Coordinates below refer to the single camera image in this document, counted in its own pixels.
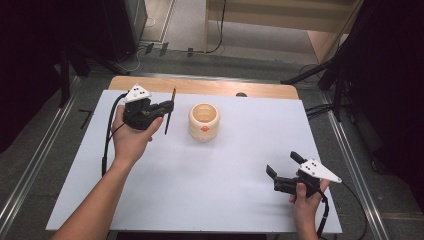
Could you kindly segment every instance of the round container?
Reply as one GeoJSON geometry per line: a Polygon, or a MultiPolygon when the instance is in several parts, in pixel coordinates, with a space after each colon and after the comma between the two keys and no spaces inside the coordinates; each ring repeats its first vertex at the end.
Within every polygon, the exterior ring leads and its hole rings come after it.
{"type": "Polygon", "coordinates": [[[189,132],[193,138],[207,142],[216,137],[219,129],[220,114],[209,103],[195,105],[188,114],[189,132]]]}

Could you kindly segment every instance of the wire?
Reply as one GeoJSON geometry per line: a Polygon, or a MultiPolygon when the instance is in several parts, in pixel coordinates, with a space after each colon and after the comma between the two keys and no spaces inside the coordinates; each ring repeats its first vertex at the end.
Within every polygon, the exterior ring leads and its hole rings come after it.
{"type": "Polygon", "coordinates": [[[216,50],[218,50],[218,48],[221,46],[221,44],[222,44],[222,38],[223,38],[223,33],[222,33],[222,31],[223,31],[223,27],[224,27],[224,16],[225,16],[225,7],[227,6],[227,0],[224,0],[224,7],[222,8],[222,16],[221,16],[221,31],[220,31],[220,40],[219,40],[219,43],[218,43],[218,45],[216,46],[216,48],[214,49],[214,50],[212,50],[212,51],[207,51],[206,53],[213,53],[213,52],[215,52],[216,50]]]}
{"type": "Polygon", "coordinates": [[[144,26],[144,28],[149,28],[149,27],[153,27],[156,24],[156,20],[154,18],[151,17],[147,17],[147,19],[152,19],[153,24],[152,25],[148,25],[148,26],[144,26]]]}
{"type": "Polygon", "coordinates": [[[356,201],[358,202],[359,206],[361,207],[362,210],[362,214],[364,215],[364,221],[365,221],[365,227],[364,227],[364,231],[362,232],[362,235],[358,238],[358,240],[363,239],[365,237],[365,234],[367,234],[367,230],[368,230],[368,221],[367,221],[367,215],[365,213],[365,210],[362,206],[361,201],[359,200],[359,198],[356,196],[356,194],[352,191],[352,189],[346,185],[345,182],[342,182],[343,185],[349,190],[350,193],[352,193],[352,195],[355,197],[356,201]]]}
{"type": "Polygon", "coordinates": [[[109,121],[108,121],[108,125],[107,125],[107,131],[106,131],[106,140],[105,140],[105,150],[103,153],[103,158],[102,158],[102,176],[105,175],[106,173],[106,165],[107,165],[107,152],[109,149],[109,142],[111,137],[109,137],[109,133],[110,133],[110,129],[112,127],[112,119],[113,119],[113,113],[115,112],[115,108],[118,105],[119,101],[124,98],[125,96],[127,96],[127,93],[121,94],[119,95],[119,97],[115,100],[115,102],[113,103],[112,109],[110,111],[110,115],[109,115],[109,121]]]}
{"type": "Polygon", "coordinates": [[[123,66],[119,65],[118,63],[115,63],[116,66],[120,67],[121,69],[127,71],[127,72],[134,72],[135,70],[137,70],[140,67],[140,58],[138,57],[138,54],[143,51],[145,48],[141,48],[140,50],[137,51],[136,53],[136,57],[137,57],[137,67],[133,68],[133,69],[126,69],[123,66]]]}

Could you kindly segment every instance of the finger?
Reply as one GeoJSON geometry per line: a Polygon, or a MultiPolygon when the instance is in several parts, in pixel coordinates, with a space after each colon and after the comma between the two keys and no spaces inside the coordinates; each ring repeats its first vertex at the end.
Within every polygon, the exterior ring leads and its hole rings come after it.
{"type": "Polygon", "coordinates": [[[117,122],[118,124],[122,124],[124,122],[124,109],[124,105],[118,105],[116,108],[115,120],[113,121],[114,123],[117,122]]]}
{"type": "Polygon", "coordinates": [[[325,192],[325,190],[327,190],[327,188],[328,188],[328,185],[330,185],[330,180],[323,179],[323,180],[321,180],[319,185],[320,185],[321,191],[325,192]]]}
{"type": "Polygon", "coordinates": [[[291,194],[291,195],[290,195],[290,198],[289,198],[289,202],[290,202],[290,203],[294,203],[294,202],[296,202],[296,195],[291,194]]]}
{"type": "Polygon", "coordinates": [[[150,124],[150,126],[146,129],[145,133],[150,139],[152,135],[159,129],[160,125],[163,122],[163,117],[158,117],[150,124]]]}
{"type": "Polygon", "coordinates": [[[297,199],[306,198],[306,185],[304,183],[297,183],[296,185],[296,196],[297,199]]]}

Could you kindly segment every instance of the forearm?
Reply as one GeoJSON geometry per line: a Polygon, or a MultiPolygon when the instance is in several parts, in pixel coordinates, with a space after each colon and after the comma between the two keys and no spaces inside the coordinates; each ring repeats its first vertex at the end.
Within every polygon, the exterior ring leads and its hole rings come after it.
{"type": "Polygon", "coordinates": [[[112,166],[52,239],[106,239],[129,171],[112,166]]]}
{"type": "Polygon", "coordinates": [[[299,240],[318,240],[318,235],[315,230],[315,224],[312,226],[302,226],[297,229],[299,240]]]}

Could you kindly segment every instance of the metal rail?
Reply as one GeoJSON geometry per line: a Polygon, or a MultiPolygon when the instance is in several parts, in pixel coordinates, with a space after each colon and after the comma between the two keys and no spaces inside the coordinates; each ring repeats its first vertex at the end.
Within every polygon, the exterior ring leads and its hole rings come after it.
{"type": "MultiPolygon", "coordinates": [[[[331,103],[331,98],[327,92],[322,92],[322,98],[324,104],[331,103]]],[[[355,155],[350,147],[349,141],[344,132],[342,123],[338,122],[332,112],[328,114],[331,126],[333,127],[337,141],[339,142],[340,149],[343,153],[343,158],[346,161],[346,165],[349,169],[350,176],[352,177],[353,183],[355,184],[356,191],[358,192],[358,198],[361,200],[362,207],[368,218],[371,230],[376,239],[390,239],[389,235],[384,227],[382,218],[377,209],[377,206],[371,196],[368,186],[362,176],[361,170],[359,169],[355,155]]]]}
{"type": "Polygon", "coordinates": [[[25,172],[22,174],[21,179],[13,190],[12,194],[6,201],[3,209],[0,214],[0,240],[5,239],[6,234],[13,223],[20,207],[22,206],[29,190],[31,189],[32,184],[37,177],[38,172],[43,166],[44,160],[47,157],[47,154],[50,151],[51,146],[53,145],[57,134],[62,128],[63,123],[66,120],[66,117],[69,114],[74,101],[75,95],[78,91],[78,88],[81,85],[81,81],[78,77],[75,77],[71,85],[71,96],[69,101],[59,109],[54,117],[50,127],[48,128],[46,134],[38,145],[37,150],[31,158],[25,172]]]}

